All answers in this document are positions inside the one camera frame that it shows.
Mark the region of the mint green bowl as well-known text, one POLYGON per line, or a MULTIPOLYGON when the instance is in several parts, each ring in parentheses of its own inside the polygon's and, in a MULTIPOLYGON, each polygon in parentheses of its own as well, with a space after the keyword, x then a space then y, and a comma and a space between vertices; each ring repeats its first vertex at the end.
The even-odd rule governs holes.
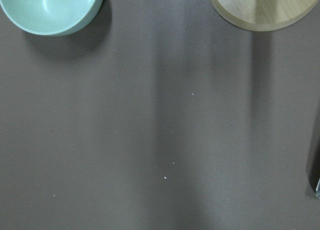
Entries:
POLYGON ((0 0, 8 19, 25 32, 65 36, 86 27, 103 0, 0 0))

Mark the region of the wooden mug tree stand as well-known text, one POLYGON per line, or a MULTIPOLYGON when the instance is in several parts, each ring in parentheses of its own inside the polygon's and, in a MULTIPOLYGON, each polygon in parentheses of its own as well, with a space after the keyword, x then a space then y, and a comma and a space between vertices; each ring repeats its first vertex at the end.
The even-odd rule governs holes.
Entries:
POLYGON ((210 0, 227 22, 249 31, 288 27, 305 17, 320 0, 210 0))

